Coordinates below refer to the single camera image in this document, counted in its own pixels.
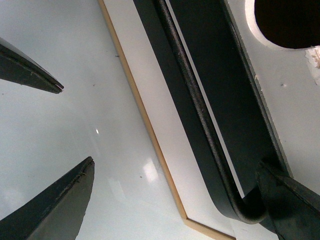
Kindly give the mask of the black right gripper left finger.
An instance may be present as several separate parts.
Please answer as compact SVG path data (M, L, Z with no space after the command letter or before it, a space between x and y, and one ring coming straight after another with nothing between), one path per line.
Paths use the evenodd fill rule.
M0 221L2 240L74 240L91 199L95 162L87 157Z

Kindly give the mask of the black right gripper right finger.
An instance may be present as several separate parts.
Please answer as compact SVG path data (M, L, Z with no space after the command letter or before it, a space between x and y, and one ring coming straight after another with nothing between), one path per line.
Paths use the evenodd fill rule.
M320 196L317 193L263 161L256 170L256 179L280 240L320 238Z

